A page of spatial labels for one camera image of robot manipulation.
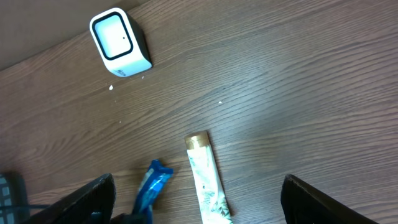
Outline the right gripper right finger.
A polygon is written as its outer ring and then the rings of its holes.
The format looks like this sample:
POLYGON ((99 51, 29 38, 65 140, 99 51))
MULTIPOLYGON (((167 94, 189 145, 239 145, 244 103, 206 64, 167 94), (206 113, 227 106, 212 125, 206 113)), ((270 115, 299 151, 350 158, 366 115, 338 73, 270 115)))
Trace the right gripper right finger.
POLYGON ((292 174, 285 176, 280 202, 287 224, 377 224, 292 174))

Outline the white bamboo cream tube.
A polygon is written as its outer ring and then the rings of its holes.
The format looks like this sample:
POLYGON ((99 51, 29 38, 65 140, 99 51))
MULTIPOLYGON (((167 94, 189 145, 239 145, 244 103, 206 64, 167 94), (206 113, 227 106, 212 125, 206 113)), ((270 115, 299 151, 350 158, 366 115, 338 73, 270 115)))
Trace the white bamboo cream tube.
POLYGON ((226 195, 219 177, 208 133, 200 131, 185 137, 187 155, 204 224, 232 224, 226 195))

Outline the blue snack packet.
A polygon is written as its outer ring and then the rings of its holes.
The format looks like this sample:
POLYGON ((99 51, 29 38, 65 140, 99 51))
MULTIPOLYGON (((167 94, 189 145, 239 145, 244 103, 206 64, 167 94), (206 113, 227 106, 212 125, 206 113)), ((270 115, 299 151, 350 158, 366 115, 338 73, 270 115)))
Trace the blue snack packet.
POLYGON ((152 206, 174 170, 164 167, 159 160, 153 160, 139 186, 132 209, 133 215, 142 215, 145 224, 153 224, 152 206))

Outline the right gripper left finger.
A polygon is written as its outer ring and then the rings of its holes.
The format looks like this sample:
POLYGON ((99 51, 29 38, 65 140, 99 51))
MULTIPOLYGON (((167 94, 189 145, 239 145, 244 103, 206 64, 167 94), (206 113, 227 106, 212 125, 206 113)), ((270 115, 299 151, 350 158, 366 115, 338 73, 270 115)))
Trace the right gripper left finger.
POLYGON ((113 176, 103 174, 45 210, 31 216, 28 224, 109 223, 116 200, 113 176))

